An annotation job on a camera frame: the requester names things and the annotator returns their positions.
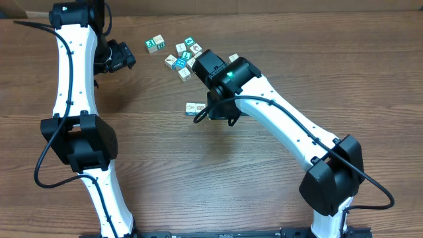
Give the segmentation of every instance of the wood grain surface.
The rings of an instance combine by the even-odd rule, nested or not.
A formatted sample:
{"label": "wood grain surface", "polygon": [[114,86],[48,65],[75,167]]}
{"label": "wood grain surface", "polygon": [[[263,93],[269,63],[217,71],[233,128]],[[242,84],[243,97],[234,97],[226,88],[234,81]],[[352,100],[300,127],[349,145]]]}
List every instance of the wood grain surface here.
{"label": "wood grain surface", "polygon": [[[45,12],[58,0],[13,0],[22,10]],[[200,15],[237,13],[317,13],[346,11],[417,11],[423,0],[107,0],[112,15]]]}
{"label": "wood grain surface", "polygon": [[[164,63],[193,36],[223,59],[251,60],[304,115],[362,145],[365,171],[395,196],[393,209],[353,211],[348,224],[374,237],[423,237],[423,15],[306,13],[114,18],[132,70],[96,76],[96,104],[119,141],[117,175],[141,231],[248,231],[308,227],[298,192],[304,172],[252,118],[193,124],[187,102],[205,102],[195,77],[182,83]],[[144,41],[162,34],[164,50]],[[80,181],[46,190],[33,170],[46,142],[58,85],[53,36],[0,21],[0,237],[78,237],[100,231]],[[51,151],[45,183],[73,175]],[[354,204],[384,204],[368,182]]]}

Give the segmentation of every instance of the cube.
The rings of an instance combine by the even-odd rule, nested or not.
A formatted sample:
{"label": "cube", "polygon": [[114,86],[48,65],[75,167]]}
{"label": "cube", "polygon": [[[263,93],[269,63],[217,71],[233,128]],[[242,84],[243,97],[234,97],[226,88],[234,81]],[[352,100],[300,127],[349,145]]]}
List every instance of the cube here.
{"label": "cube", "polygon": [[187,103],[186,104],[186,115],[187,116],[195,116],[196,115],[196,104],[195,103]]}
{"label": "cube", "polygon": [[180,79],[182,79],[184,82],[191,78],[191,72],[186,67],[178,71],[178,73]]}
{"label": "cube", "polygon": [[157,51],[157,45],[153,39],[146,41],[145,45],[147,46],[147,50],[150,54]]}
{"label": "cube", "polygon": [[196,115],[205,108],[206,108],[206,105],[204,103],[196,103]]}
{"label": "cube", "polygon": [[189,48],[189,47],[191,47],[193,44],[195,44],[196,43],[196,41],[193,39],[193,37],[188,37],[187,39],[185,39],[184,40],[184,42],[185,42],[185,46],[187,47],[187,48]]}
{"label": "cube", "polygon": [[195,44],[193,44],[191,47],[190,47],[190,51],[194,54],[194,55],[196,55],[196,54],[198,54],[198,52],[203,52],[203,49],[197,44],[197,43],[195,43]]}
{"label": "cube", "polygon": [[186,47],[184,43],[176,45],[176,51],[178,52],[178,56],[182,56],[182,54],[186,51]]}
{"label": "cube", "polygon": [[175,63],[176,70],[180,71],[181,69],[185,68],[186,60],[179,58]]}
{"label": "cube", "polygon": [[165,40],[163,39],[161,35],[153,37],[153,40],[154,40],[154,43],[156,43],[158,50],[163,49],[166,46]]}
{"label": "cube", "polygon": [[194,56],[194,59],[198,58],[198,56],[200,56],[202,53],[203,53],[203,52],[198,52],[198,54],[196,54],[196,55]]}
{"label": "cube", "polygon": [[190,60],[190,58],[192,57],[192,53],[191,52],[183,52],[182,56],[180,57],[181,59],[184,60]]}
{"label": "cube", "polygon": [[238,58],[239,58],[238,54],[234,54],[232,56],[229,56],[229,61],[232,63],[232,62],[234,62]]}
{"label": "cube", "polygon": [[169,55],[167,56],[167,58],[165,59],[165,64],[167,65],[167,67],[169,67],[170,69],[175,69],[176,65],[176,61],[178,59],[176,59],[174,56]]}
{"label": "cube", "polygon": [[187,62],[186,62],[186,67],[190,70],[190,71],[192,71],[192,66],[194,65],[194,63],[196,62],[196,59],[195,58],[192,58],[192,59],[190,59],[190,60],[188,60]]}

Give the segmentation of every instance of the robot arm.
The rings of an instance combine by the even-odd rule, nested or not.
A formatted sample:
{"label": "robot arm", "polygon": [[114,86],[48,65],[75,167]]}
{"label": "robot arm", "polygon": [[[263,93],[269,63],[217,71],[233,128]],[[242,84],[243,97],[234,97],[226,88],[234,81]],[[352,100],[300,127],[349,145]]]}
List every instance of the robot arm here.
{"label": "robot arm", "polygon": [[[94,75],[115,72],[125,66],[132,68],[135,58],[125,42],[106,42],[104,1],[56,3],[50,11],[50,22],[66,41],[72,52],[73,86],[71,106],[62,132],[52,149],[65,165],[78,175],[96,179],[99,191],[91,179],[81,178],[95,206],[101,226],[101,237],[133,237],[135,223],[125,205],[116,178],[117,139],[114,130],[98,116],[94,97]],[[53,118],[41,122],[41,131],[50,140],[65,115],[69,88],[69,58],[58,38],[59,85]],[[81,131],[72,131],[80,127]]]}
{"label": "robot arm", "polygon": [[[364,178],[336,159],[325,162],[329,158],[327,149],[319,146],[287,113],[326,147],[342,154],[363,171],[360,144],[352,136],[339,140],[334,134],[312,123],[282,98],[260,70],[245,58],[238,58],[228,65],[207,50],[196,60],[192,69],[210,90],[209,106],[213,108],[213,104],[216,104],[209,112],[210,119],[228,119],[229,125],[233,126],[238,117],[246,113],[266,127],[306,171],[299,190],[315,210],[311,226],[313,235],[318,238],[341,237],[340,230],[346,231],[347,228],[345,223],[341,225],[342,211],[350,205]],[[254,97],[278,104],[287,113]],[[230,103],[219,103],[225,99],[233,100]],[[194,122],[197,122],[199,116],[204,115],[197,115]]]}
{"label": "robot arm", "polygon": [[[320,138],[327,147],[332,149],[335,146],[334,140],[338,138],[302,115],[276,92],[265,76],[252,78],[242,86],[242,90],[242,93],[235,96],[250,95],[273,100],[286,108],[309,131]],[[322,159],[327,154],[327,151],[313,143],[314,141],[291,118],[276,107],[252,99],[236,100],[235,104],[241,112],[247,113],[260,122],[289,149],[289,152],[293,154],[304,171],[309,170],[313,166],[312,160],[315,157]]]}

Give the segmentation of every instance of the white block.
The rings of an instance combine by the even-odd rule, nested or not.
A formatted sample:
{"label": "white block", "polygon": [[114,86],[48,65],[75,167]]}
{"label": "white block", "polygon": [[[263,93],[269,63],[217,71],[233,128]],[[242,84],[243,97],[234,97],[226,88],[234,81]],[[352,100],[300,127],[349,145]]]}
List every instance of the white block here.
{"label": "white block", "polygon": [[187,103],[185,112],[186,112],[187,116],[195,116],[196,115],[196,104],[195,103]]}
{"label": "white block", "polygon": [[182,56],[184,51],[186,51],[185,43],[177,44],[176,45],[176,51],[178,52],[178,56]]}
{"label": "white block", "polygon": [[153,40],[156,44],[160,44],[160,43],[163,43],[165,41],[161,35],[153,37]]}
{"label": "white block", "polygon": [[146,41],[145,46],[147,46],[147,50],[148,50],[149,53],[153,53],[153,52],[156,52],[158,50],[157,45],[156,45],[156,43],[154,43],[153,39]]}
{"label": "white block", "polygon": [[205,108],[206,108],[206,105],[204,103],[196,103],[196,114],[200,113],[201,110]]}
{"label": "white block", "polygon": [[191,78],[191,72],[186,67],[178,71],[178,74],[184,82]]}
{"label": "white block", "polygon": [[190,70],[190,71],[192,71],[192,66],[194,65],[194,63],[196,62],[196,59],[195,58],[191,58],[190,60],[188,60],[187,62],[186,62],[186,67]]}
{"label": "white block", "polygon": [[175,63],[178,59],[176,59],[174,56],[169,55],[166,59],[165,59],[165,63],[167,65],[167,67],[169,67],[170,69],[174,69],[175,68]]}
{"label": "white block", "polygon": [[197,43],[195,43],[190,47],[190,51],[192,52],[193,55],[196,55],[199,52],[202,53],[203,49]]}
{"label": "white block", "polygon": [[153,37],[153,40],[154,43],[156,43],[158,50],[163,49],[166,46],[165,39],[163,39],[161,35]]}
{"label": "white block", "polygon": [[232,63],[232,62],[234,62],[238,58],[239,58],[238,54],[234,54],[232,56],[229,56],[229,61]]}
{"label": "white block", "polygon": [[194,56],[194,59],[198,58],[198,56],[200,56],[202,53],[203,53],[203,52],[198,52],[198,54],[196,54],[196,55]]}

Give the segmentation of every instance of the printed symbol on cube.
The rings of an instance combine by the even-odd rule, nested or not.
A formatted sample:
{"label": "printed symbol on cube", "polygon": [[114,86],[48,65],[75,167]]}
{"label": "printed symbol on cube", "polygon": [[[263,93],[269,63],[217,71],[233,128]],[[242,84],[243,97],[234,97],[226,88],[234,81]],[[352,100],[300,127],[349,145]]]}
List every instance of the printed symbol on cube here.
{"label": "printed symbol on cube", "polygon": [[161,42],[160,44],[157,45],[157,49],[163,49],[166,46],[166,44],[164,42]]}
{"label": "printed symbol on cube", "polygon": [[186,62],[186,67],[190,70],[190,71],[192,71],[192,66],[194,65],[194,63],[196,62],[196,59],[195,58],[191,58],[190,60],[188,60],[187,62]]}
{"label": "printed symbol on cube", "polygon": [[156,45],[156,43],[154,42],[153,39],[146,41],[145,45],[147,46],[149,53],[153,53],[153,52],[157,51],[157,45]]}
{"label": "printed symbol on cube", "polygon": [[178,71],[179,73],[179,77],[180,79],[182,79],[182,81],[187,81],[191,78],[191,73],[187,68],[183,68],[180,71]]}
{"label": "printed symbol on cube", "polygon": [[164,41],[165,41],[161,35],[154,36],[154,37],[153,37],[153,40],[154,40],[154,42],[155,42],[156,44],[160,44],[160,43],[162,43],[162,42],[164,42]]}
{"label": "printed symbol on cube", "polygon": [[239,58],[238,54],[234,54],[232,56],[229,56],[229,61],[232,63],[232,62],[234,62],[238,58]]}
{"label": "printed symbol on cube", "polygon": [[184,60],[190,60],[190,58],[192,57],[191,52],[183,52],[181,58]]}
{"label": "printed symbol on cube", "polygon": [[166,59],[165,59],[165,63],[167,65],[167,67],[171,68],[171,69],[175,69],[176,65],[176,61],[178,59],[176,59],[174,56],[169,55]]}
{"label": "printed symbol on cube", "polygon": [[187,116],[197,115],[196,114],[196,104],[195,103],[187,103],[185,112],[186,112]]}
{"label": "printed symbol on cube", "polygon": [[184,43],[176,45],[176,51],[178,52],[178,56],[182,56],[182,54],[186,51],[186,47]]}
{"label": "printed symbol on cube", "polygon": [[201,112],[201,110],[203,110],[203,109],[205,109],[206,108],[206,105],[204,104],[204,103],[197,103],[196,104],[196,113],[198,114],[198,113],[200,113]]}
{"label": "printed symbol on cube", "polygon": [[197,44],[197,43],[195,43],[194,45],[192,45],[191,47],[190,47],[190,51],[194,54],[194,55],[196,55],[196,54],[198,54],[199,52],[203,52],[203,49]]}
{"label": "printed symbol on cube", "polygon": [[193,37],[188,37],[187,39],[185,39],[185,44],[186,44],[186,47],[190,47],[190,46],[192,46],[194,43],[195,43],[196,41],[193,39]]}
{"label": "printed symbol on cube", "polygon": [[181,69],[185,68],[185,65],[186,65],[186,60],[178,59],[175,63],[176,70],[181,70]]}

